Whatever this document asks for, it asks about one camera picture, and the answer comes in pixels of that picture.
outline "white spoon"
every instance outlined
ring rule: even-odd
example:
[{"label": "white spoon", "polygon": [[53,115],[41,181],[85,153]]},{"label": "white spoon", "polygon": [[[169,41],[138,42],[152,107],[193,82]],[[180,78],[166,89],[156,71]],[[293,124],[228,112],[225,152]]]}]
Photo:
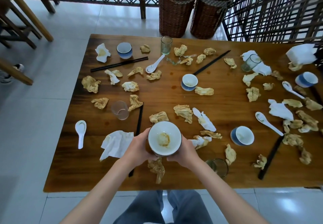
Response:
[{"label": "white spoon", "polygon": [[256,112],[256,119],[257,119],[260,123],[262,123],[262,124],[264,124],[264,125],[268,126],[270,129],[272,129],[272,130],[273,130],[274,132],[276,132],[278,135],[280,135],[280,136],[283,136],[283,135],[284,135],[280,130],[278,130],[276,127],[274,127],[272,124],[270,124],[270,123],[268,122],[268,120],[266,119],[266,117],[264,116],[264,114],[263,114],[263,113],[261,113],[261,112]]},{"label": "white spoon", "polygon": [[291,86],[291,84],[287,81],[283,81],[282,82],[283,87],[285,88],[286,91],[289,91],[290,93],[293,93],[294,95],[300,97],[301,99],[305,99],[305,97],[303,97],[302,95],[298,94],[297,92],[293,91],[293,88]]},{"label": "white spoon", "polygon": [[148,74],[151,74],[152,72],[154,72],[155,70],[156,70],[156,68],[157,68],[157,65],[160,63],[160,61],[163,59],[165,57],[165,55],[163,54],[163,55],[161,55],[161,57],[154,63],[154,64],[152,64],[152,65],[149,65],[149,66],[147,66],[147,68],[146,68],[146,72],[148,73]]},{"label": "white spoon", "polygon": [[81,149],[83,148],[83,140],[86,131],[86,122],[84,120],[76,122],[75,130],[79,135],[79,149]]}]

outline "woven basket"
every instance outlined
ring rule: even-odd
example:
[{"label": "woven basket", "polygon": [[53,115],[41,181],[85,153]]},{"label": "woven basket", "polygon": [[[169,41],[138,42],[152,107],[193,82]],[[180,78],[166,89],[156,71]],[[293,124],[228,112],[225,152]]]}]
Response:
[{"label": "woven basket", "polygon": [[173,38],[184,35],[195,0],[159,0],[159,32]]},{"label": "woven basket", "polygon": [[234,0],[196,0],[191,34],[198,39],[211,38]]}]

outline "hand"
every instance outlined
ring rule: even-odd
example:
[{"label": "hand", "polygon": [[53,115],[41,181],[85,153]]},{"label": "hand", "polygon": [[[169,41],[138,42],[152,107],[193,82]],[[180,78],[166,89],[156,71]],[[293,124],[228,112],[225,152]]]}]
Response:
[{"label": "hand", "polygon": [[200,157],[197,155],[192,141],[187,140],[183,135],[182,144],[178,149],[178,152],[167,157],[167,161],[176,161],[181,166],[184,166],[190,170],[192,169],[194,163],[198,160],[200,160]]},{"label": "hand", "polygon": [[131,162],[131,165],[134,168],[141,165],[146,160],[158,159],[156,155],[148,153],[145,148],[149,130],[150,128],[147,128],[144,132],[140,133],[138,136],[135,136],[122,156],[122,158],[124,158],[126,161]]}]

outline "jeans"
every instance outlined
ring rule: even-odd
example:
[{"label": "jeans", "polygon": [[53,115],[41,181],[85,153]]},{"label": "jeans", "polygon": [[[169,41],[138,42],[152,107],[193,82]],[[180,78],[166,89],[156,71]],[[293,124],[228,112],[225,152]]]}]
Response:
[{"label": "jeans", "polygon": [[[171,190],[168,191],[167,198],[173,207],[175,224],[212,223],[200,194],[195,190]],[[126,211],[115,220],[114,224],[142,224],[145,222],[164,224],[161,214],[163,207],[162,190],[141,191]]]}]

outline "empty glass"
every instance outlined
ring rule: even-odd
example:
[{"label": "empty glass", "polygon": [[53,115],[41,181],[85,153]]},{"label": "empty glass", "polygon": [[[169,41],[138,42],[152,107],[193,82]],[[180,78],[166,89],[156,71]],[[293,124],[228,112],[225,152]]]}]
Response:
[{"label": "empty glass", "polygon": [[225,160],[221,158],[216,158],[214,160],[208,159],[205,161],[212,170],[218,174],[219,177],[223,178],[228,174],[229,167]]},{"label": "empty glass", "polygon": [[123,101],[116,101],[111,106],[111,111],[119,120],[125,120],[129,116],[127,104]]},{"label": "empty glass", "polygon": [[160,51],[164,55],[168,55],[171,52],[173,39],[169,36],[163,36],[161,39]]},{"label": "empty glass", "polygon": [[256,54],[251,54],[248,59],[241,65],[241,69],[245,72],[249,72],[259,63],[261,63],[261,58]]}]

